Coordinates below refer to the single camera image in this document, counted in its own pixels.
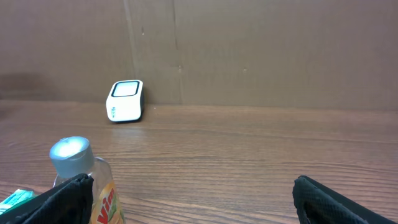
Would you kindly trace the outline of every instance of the orange bottle label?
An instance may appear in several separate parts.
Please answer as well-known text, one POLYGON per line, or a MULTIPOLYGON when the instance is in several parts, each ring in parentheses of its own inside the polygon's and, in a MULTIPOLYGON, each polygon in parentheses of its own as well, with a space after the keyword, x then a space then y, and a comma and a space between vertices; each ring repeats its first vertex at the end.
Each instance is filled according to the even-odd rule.
POLYGON ((92 224, 123 224, 124 215, 114 181, 108 183, 99 195, 91 212, 92 224))

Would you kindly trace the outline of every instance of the transparent bottle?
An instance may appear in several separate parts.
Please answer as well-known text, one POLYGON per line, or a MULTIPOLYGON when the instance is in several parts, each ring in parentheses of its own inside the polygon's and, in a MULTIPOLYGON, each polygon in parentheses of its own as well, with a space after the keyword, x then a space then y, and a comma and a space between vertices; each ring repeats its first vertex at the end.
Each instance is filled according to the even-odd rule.
POLYGON ((104 159, 94 157, 86 138, 73 136, 59 140, 51 148, 50 158, 58 173, 54 186, 81 173, 94 179, 90 223, 125 223, 111 166, 104 159))

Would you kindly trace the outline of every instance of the white bottle cap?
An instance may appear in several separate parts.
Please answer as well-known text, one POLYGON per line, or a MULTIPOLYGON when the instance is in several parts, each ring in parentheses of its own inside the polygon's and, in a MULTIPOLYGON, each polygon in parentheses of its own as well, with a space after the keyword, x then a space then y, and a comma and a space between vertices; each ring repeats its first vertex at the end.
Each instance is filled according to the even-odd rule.
POLYGON ((85 173, 94 165, 94 155, 87 138, 63 138, 50 150, 52 164, 60 177, 71 178, 85 173))

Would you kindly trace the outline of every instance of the white device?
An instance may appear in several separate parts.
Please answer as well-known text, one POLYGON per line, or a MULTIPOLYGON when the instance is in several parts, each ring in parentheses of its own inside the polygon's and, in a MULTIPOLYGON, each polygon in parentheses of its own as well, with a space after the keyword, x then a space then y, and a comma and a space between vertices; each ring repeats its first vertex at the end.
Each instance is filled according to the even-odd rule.
POLYGON ((106 112, 111 121, 136 121, 144 110, 144 83, 124 80, 113 84, 106 99, 106 112))

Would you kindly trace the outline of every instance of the wooden table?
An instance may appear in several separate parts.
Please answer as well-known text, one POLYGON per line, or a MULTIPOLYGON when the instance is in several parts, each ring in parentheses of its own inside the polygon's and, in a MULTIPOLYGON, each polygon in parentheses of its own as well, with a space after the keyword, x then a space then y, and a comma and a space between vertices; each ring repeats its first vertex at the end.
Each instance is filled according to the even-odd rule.
POLYGON ((298 223, 300 175, 398 222, 398 113, 0 101, 0 199, 45 192, 51 146, 84 136, 112 167, 128 223, 298 223))

